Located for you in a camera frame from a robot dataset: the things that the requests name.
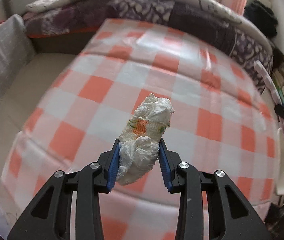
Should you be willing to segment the white tissue wad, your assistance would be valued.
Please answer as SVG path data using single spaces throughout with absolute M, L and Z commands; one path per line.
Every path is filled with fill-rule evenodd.
M 160 139 L 170 127 L 174 111 L 169 99 L 150 94 L 129 118 L 119 136 L 117 182 L 121 186 L 136 182 L 153 169 Z

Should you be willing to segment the red white checkered cloth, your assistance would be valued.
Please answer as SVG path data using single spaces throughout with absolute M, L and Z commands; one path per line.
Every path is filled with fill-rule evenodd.
M 277 123 L 250 76 L 184 32 L 105 20 L 16 136 L 2 181 L 22 210 L 58 170 L 96 162 L 154 94 L 175 110 L 162 138 L 201 172 L 223 170 L 263 221 L 278 168 Z M 176 239 L 180 195 L 158 159 L 136 182 L 99 194 L 103 239 Z

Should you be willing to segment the black clothes pile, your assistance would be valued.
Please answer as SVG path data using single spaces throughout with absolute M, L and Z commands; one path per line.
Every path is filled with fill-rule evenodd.
M 252 22 L 269 39 L 276 37 L 278 19 L 269 7 L 258 0 L 245 6 L 244 17 Z

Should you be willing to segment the purple white patterned quilt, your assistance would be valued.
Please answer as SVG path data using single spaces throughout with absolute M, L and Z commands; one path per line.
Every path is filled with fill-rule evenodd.
M 193 35 L 237 62 L 258 91 L 266 87 L 254 68 L 259 61 L 266 72 L 272 70 L 273 52 L 266 36 L 212 0 L 37 0 L 23 15 L 30 37 L 96 31 L 108 18 L 160 24 Z

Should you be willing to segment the grey pillow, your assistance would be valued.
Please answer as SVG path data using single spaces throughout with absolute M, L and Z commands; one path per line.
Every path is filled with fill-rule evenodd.
M 0 24 L 0 101 L 21 68 L 35 55 L 21 16 L 15 14 Z

